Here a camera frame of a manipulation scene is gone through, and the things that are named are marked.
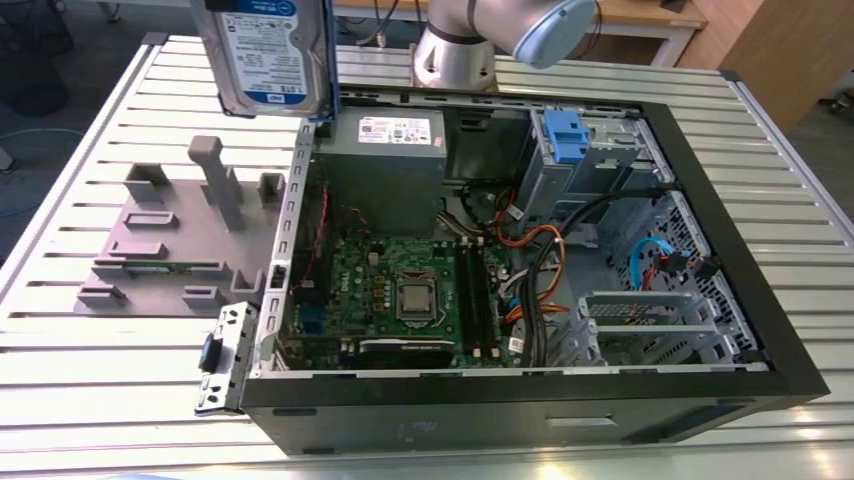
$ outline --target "hard drive label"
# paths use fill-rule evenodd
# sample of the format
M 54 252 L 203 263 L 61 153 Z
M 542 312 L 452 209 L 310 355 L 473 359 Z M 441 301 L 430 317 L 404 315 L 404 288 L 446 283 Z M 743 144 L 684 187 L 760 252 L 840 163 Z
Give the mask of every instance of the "hard drive label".
M 297 7 L 289 1 L 244 3 L 245 11 L 266 13 L 222 14 L 241 89 L 257 102 L 300 104 L 308 92 L 304 55 L 292 42 Z

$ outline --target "cpu socket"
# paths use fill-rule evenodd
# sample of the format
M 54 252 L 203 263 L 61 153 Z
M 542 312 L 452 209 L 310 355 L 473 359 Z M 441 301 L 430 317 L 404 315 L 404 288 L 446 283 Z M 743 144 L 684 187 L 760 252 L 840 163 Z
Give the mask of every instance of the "cpu socket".
M 398 320 L 410 328 L 437 321 L 437 278 L 432 272 L 398 275 Z

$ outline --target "power supply label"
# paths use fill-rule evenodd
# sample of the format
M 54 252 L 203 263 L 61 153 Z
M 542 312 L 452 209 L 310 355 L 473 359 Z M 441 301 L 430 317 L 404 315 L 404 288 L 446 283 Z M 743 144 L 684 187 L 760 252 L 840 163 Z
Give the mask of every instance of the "power supply label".
M 261 103 L 306 100 L 304 55 L 292 41 L 300 25 L 289 0 L 242 0 L 241 13 L 222 13 L 226 42 L 246 95 Z
M 360 143 L 430 145 L 430 119 L 365 117 L 360 120 Z

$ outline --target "open computer tower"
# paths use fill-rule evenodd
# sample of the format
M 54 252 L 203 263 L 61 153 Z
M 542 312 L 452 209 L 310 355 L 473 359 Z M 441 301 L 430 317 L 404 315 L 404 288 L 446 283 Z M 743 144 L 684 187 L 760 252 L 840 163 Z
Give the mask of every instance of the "open computer tower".
M 560 447 L 680 441 L 828 392 L 666 106 L 341 100 L 301 127 L 199 414 L 248 413 L 289 454 Z

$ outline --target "white sticker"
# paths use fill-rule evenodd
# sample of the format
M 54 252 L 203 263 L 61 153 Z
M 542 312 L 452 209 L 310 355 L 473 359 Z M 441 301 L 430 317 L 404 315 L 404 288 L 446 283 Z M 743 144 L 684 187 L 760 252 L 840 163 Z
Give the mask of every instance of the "white sticker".
M 430 119 L 365 117 L 360 120 L 360 143 L 430 145 Z
M 241 90 L 262 103 L 306 100 L 304 56 L 292 43 L 300 25 L 293 16 L 223 13 L 223 28 Z
M 508 350 L 516 353 L 522 353 L 525 349 L 525 340 L 517 337 L 510 337 L 510 344 L 508 345 Z
M 522 210 L 520 210 L 516 205 L 510 204 L 508 207 L 508 214 L 517 220 L 522 220 L 522 213 Z

